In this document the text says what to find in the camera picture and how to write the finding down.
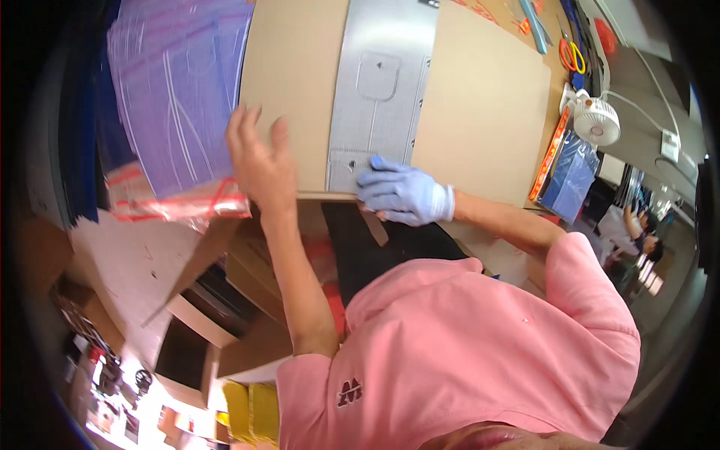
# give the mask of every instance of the bare hand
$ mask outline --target bare hand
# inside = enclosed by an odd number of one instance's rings
[[[289,152],[287,121],[280,117],[270,129],[272,149],[258,136],[260,108],[240,105],[230,116],[225,139],[235,179],[263,213],[264,220],[297,216],[297,170]]]

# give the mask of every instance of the pink shirt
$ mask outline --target pink shirt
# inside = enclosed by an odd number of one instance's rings
[[[417,449],[471,423],[599,441],[630,396],[640,337],[587,238],[546,260],[547,301],[475,258],[413,260],[361,290],[334,359],[278,369],[282,449]]]

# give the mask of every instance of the scissors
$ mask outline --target scissors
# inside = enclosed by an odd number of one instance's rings
[[[560,40],[560,58],[562,63],[571,72],[578,72],[579,74],[585,73],[585,59],[582,57],[580,49],[577,45],[567,36],[565,27],[562,26],[560,18],[557,18],[557,22],[560,24],[560,31],[562,32],[562,39]]]

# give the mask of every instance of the silver metal plate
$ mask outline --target silver metal plate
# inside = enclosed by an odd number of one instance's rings
[[[325,188],[354,192],[369,157],[413,156],[438,19],[436,0],[351,0],[335,87]]]

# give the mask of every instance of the blue glove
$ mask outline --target blue glove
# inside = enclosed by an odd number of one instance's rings
[[[383,212],[393,222],[419,227],[438,220],[451,221],[455,212],[452,186],[442,186],[419,168],[370,158],[373,171],[358,177],[358,199],[366,209]]]

